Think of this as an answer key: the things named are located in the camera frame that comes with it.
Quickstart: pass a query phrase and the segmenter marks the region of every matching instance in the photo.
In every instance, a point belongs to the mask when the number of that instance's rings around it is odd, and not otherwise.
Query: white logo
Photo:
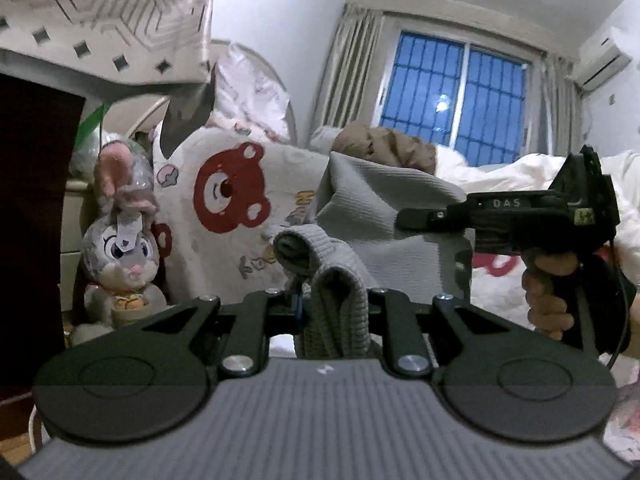
[[[334,367],[329,365],[322,365],[316,368],[316,370],[318,371],[319,374],[327,375],[327,374],[333,373]]]
[[[504,200],[500,200],[499,198],[494,198],[494,207],[520,207],[520,199],[512,198],[511,200],[509,200],[508,198],[505,198]]]

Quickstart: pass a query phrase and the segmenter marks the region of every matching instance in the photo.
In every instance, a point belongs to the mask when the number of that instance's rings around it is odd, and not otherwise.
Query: rabbit face
[[[84,236],[82,256],[90,278],[108,290],[134,291],[148,285],[158,272],[158,246],[141,232],[136,246],[123,253],[116,245],[116,226],[95,222]]]

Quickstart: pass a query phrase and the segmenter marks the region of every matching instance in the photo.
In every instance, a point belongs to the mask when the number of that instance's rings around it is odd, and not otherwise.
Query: window
[[[450,146],[472,166],[523,143],[527,64],[471,43],[402,31],[380,124]]]

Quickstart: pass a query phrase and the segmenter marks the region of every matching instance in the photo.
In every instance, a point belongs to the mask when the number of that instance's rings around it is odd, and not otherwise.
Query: geometric pattern
[[[0,9],[0,47],[109,78],[124,77],[114,68],[149,80],[187,68],[206,80],[199,63],[208,59],[211,0],[0,0]]]

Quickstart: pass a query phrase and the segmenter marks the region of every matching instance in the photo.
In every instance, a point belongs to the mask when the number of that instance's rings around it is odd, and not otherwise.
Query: black circular cover
[[[445,370],[443,391],[478,428],[540,444],[598,428],[617,393],[596,359],[524,331],[476,336]]]
[[[134,442],[180,424],[207,397],[206,370],[185,340],[122,332],[71,348],[41,368],[34,400],[55,433],[104,444]]]

